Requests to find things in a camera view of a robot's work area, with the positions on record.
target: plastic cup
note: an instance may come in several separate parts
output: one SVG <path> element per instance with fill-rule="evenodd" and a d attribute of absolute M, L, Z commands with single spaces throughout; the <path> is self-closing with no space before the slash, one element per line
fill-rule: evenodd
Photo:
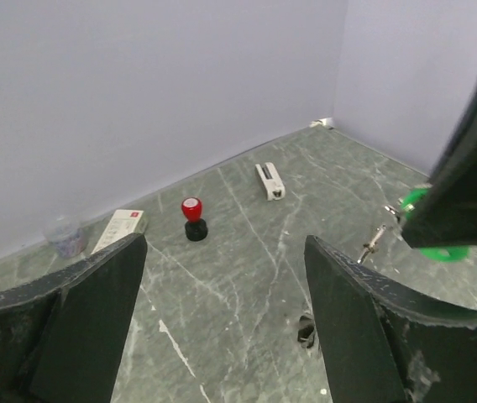
<path fill-rule="evenodd" d="M 46 223 L 43 234 L 62 259 L 74 258 L 87 246 L 80 221 L 74 217 L 61 216 L 50 220 Z"/>

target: white stapler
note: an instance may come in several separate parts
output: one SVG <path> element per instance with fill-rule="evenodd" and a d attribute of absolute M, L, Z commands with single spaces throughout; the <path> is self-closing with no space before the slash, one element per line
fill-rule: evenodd
<path fill-rule="evenodd" d="M 280 200 L 286 195 L 286 187 L 281 181 L 278 171 L 274 164 L 265 162 L 264 164 L 255 164 L 257 176 L 260 178 L 261 185 L 265 189 L 266 200 Z"/>

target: lavender wall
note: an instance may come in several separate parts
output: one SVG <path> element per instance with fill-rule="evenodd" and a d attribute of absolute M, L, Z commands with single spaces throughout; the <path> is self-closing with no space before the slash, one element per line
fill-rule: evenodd
<path fill-rule="evenodd" d="M 349 0 L 336 127 L 431 171 L 477 83 L 476 0 Z"/>
<path fill-rule="evenodd" d="M 346 6 L 0 2 L 0 257 L 329 116 Z"/>

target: marble floor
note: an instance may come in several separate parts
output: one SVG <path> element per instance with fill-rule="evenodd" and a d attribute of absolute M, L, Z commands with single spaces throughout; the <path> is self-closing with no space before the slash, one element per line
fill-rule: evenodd
<path fill-rule="evenodd" d="M 273 162 L 286 184 L 267 202 L 254 164 Z M 136 202 L 149 214 L 145 273 L 114 402 L 329 402 L 322 358 L 296 342 L 308 309 L 308 234 L 352 257 L 383 211 L 425 178 L 322 127 L 307 128 Z M 204 204 L 208 238 L 191 243 L 180 205 Z M 107 220 L 88 227 L 90 245 Z M 0 262 L 0 290 L 66 265 L 49 247 Z M 405 285 L 477 309 L 477 248 L 440 264 L 394 236 L 366 262 Z"/>

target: white box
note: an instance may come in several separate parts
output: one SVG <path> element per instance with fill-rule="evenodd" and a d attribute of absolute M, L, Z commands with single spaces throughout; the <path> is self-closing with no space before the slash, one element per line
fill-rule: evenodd
<path fill-rule="evenodd" d="M 116 210 L 93 249 L 92 254 L 126 237 L 130 233 L 143 233 L 147 225 L 146 218 L 147 214 L 143 210 Z"/>

